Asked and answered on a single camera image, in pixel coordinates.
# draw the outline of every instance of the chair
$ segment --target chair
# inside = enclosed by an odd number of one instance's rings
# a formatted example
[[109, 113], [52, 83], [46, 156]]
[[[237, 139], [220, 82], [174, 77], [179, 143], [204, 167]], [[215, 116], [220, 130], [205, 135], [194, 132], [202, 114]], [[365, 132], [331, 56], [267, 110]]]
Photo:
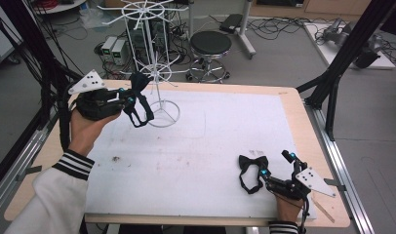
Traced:
[[225, 66], [219, 62], [231, 48], [231, 40], [224, 34], [216, 31], [201, 31], [190, 39], [191, 51], [198, 59], [191, 63], [185, 77], [188, 81], [193, 78], [198, 82], [222, 83], [230, 74]]

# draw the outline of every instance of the small black mark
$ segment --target small black mark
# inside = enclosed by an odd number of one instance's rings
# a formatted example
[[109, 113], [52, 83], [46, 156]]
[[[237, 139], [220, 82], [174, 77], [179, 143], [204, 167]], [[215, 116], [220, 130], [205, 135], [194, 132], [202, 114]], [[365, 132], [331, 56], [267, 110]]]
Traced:
[[118, 157], [118, 156], [115, 156], [112, 158], [112, 161], [115, 163], [117, 163], [119, 160], [120, 160], [120, 157]]

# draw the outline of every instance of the hand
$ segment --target hand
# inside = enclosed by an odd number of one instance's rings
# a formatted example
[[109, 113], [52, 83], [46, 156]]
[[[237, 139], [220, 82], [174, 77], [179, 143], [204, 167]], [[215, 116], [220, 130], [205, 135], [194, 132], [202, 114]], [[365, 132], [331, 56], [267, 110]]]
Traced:
[[98, 121], [92, 121], [84, 118], [77, 109], [74, 109], [71, 113], [71, 142], [68, 148], [82, 156], [88, 156], [103, 127], [119, 115], [120, 112]]
[[277, 213], [279, 221], [296, 222], [297, 216], [303, 206], [303, 200], [293, 200], [279, 194], [274, 194], [277, 200]]

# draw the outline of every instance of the striped cuff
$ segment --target striped cuff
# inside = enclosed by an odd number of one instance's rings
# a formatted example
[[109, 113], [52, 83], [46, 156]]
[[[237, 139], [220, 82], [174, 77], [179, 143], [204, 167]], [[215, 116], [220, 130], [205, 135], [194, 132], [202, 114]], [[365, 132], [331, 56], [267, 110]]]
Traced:
[[297, 224], [289, 221], [270, 221], [268, 222], [270, 233], [291, 233], [298, 234]]
[[95, 161], [83, 157], [70, 149], [66, 149], [60, 160], [53, 165], [53, 168], [70, 176], [88, 180], [89, 173], [94, 163]]

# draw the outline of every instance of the power supply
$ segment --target power supply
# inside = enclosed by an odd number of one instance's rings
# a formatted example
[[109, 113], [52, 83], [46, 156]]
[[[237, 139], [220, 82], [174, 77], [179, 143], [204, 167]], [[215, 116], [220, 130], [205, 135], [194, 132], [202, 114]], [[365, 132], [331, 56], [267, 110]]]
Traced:
[[151, 20], [150, 23], [151, 23], [152, 37], [153, 37], [155, 50], [159, 50], [160, 52], [165, 51], [166, 50], [165, 42], [167, 42], [167, 48], [169, 50], [170, 49], [169, 34], [167, 33], [165, 35], [165, 33], [168, 32], [169, 25], [161, 20]]
[[143, 22], [140, 22], [138, 24], [138, 28], [134, 30], [135, 24], [133, 23], [133, 20], [128, 20], [128, 28], [129, 29], [129, 36], [131, 37], [131, 42], [132, 45], [138, 49], [138, 48], [146, 48], [145, 45], [145, 37], [144, 37], [144, 31], [143, 31]]
[[107, 40], [104, 42], [103, 46], [101, 46], [101, 52], [103, 53], [103, 60], [113, 62], [113, 55], [111, 52], [117, 39], [118, 38], [115, 36], [109, 36]]
[[129, 51], [126, 46], [126, 40], [116, 40], [115, 46], [112, 49], [113, 60], [116, 65], [124, 65], [128, 60]]
[[228, 18], [221, 24], [219, 30], [234, 33], [235, 28], [240, 26], [242, 17], [243, 15], [240, 14], [229, 15]]

